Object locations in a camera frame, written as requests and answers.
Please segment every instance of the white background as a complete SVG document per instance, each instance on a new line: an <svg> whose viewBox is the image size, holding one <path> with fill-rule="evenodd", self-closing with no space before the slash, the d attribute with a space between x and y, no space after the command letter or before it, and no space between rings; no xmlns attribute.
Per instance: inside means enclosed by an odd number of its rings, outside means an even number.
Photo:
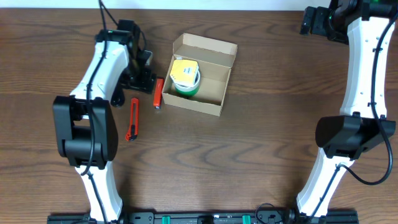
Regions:
<svg viewBox="0 0 398 224"><path fill-rule="evenodd" d="M330 0L103 0L111 9L304 10ZM97 0L0 0L0 7L98 8Z"/></svg>

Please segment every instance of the box lid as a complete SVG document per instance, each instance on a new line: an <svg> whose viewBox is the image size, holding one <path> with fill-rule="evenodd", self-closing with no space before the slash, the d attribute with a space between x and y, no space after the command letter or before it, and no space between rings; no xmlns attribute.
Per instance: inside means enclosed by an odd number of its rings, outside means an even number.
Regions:
<svg viewBox="0 0 398 224"><path fill-rule="evenodd" d="M173 54L231 68L238 45L192 34L182 34L173 43Z"/></svg>

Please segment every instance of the open cardboard box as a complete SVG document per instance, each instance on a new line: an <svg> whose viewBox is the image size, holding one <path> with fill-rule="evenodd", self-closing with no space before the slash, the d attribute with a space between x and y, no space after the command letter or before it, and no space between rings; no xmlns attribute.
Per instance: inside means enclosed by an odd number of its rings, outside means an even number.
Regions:
<svg viewBox="0 0 398 224"><path fill-rule="evenodd" d="M173 43L172 61L162 90L164 103L219 116L237 49L236 44L182 34ZM176 59L198 62L200 86L198 93L192 97L180 95L175 90L170 71Z"/></svg>

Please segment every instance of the table surface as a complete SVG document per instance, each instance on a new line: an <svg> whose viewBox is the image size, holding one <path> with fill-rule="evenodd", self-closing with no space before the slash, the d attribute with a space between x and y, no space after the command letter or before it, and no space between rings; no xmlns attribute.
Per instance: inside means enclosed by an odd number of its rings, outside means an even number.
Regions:
<svg viewBox="0 0 398 224"><path fill-rule="evenodd" d="M299 35L303 12L111 12L140 25L160 77L172 42L184 32L238 45L220 117L169 105L156 111L153 95L125 91L141 102L134 142L124 140L129 106L113 109L119 133L114 175L124 204L158 212L291 206L315 162L318 120L339 113L348 46ZM94 9L0 9L1 223L45 223L50 214L89 211L79 175L58 154L52 102L83 77L100 29ZM397 35L386 72L391 120L398 118ZM397 138L391 141L398 147ZM376 180L386 166L380 145L353 169ZM374 187L346 174L330 208L355 208L362 224L393 223L397 184L397 169Z"/></svg>

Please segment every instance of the yellow sticky note pad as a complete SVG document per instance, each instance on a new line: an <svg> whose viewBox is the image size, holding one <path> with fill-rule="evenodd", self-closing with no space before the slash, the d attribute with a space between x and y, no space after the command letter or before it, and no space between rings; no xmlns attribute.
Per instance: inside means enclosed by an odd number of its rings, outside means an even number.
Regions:
<svg viewBox="0 0 398 224"><path fill-rule="evenodd" d="M174 60L170 77L179 85L193 87L199 70L198 62L193 60Z"/></svg>

